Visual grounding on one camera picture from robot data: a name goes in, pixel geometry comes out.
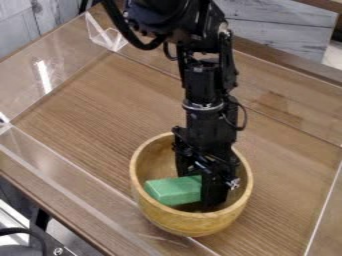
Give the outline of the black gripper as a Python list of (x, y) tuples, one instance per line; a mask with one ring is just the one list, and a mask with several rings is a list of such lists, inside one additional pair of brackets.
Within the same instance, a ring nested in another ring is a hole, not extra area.
[(176, 171), (179, 177), (202, 175), (200, 204), (208, 209), (240, 186), (239, 160), (232, 151), (242, 130), (238, 107), (184, 110), (186, 126), (172, 128)]

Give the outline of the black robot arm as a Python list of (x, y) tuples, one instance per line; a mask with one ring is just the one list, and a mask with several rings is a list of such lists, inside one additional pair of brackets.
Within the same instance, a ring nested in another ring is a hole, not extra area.
[(247, 124), (231, 95), (238, 85), (234, 34), (214, 0), (127, 0), (124, 11), (139, 32), (176, 45), (186, 111), (186, 125), (172, 128), (176, 171), (202, 178), (200, 204), (211, 208), (238, 185), (232, 144)]

